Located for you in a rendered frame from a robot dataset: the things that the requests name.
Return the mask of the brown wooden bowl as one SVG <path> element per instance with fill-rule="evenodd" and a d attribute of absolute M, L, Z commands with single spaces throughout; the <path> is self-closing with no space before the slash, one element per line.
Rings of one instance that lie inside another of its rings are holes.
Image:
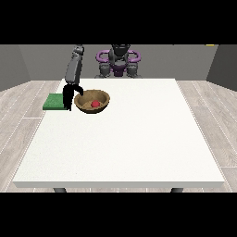
<path fill-rule="evenodd" d="M 99 106 L 92 107 L 92 102 L 97 101 Z M 110 96 L 102 90 L 86 90 L 83 95 L 77 94 L 74 98 L 75 106 L 86 114 L 102 112 L 109 104 Z"/>

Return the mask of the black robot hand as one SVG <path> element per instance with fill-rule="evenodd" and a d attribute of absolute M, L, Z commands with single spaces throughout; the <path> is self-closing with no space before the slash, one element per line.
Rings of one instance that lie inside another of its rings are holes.
<path fill-rule="evenodd" d="M 83 95 L 83 89 L 78 84 L 67 84 L 63 88 L 63 105 L 66 110 L 71 110 L 74 92 Z"/>

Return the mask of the green square pad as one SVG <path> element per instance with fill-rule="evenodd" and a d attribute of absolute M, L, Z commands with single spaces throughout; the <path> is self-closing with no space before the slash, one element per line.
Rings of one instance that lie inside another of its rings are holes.
<path fill-rule="evenodd" d="M 49 94 L 44 102 L 43 110 L 66 110 L 63 94 Z"/>

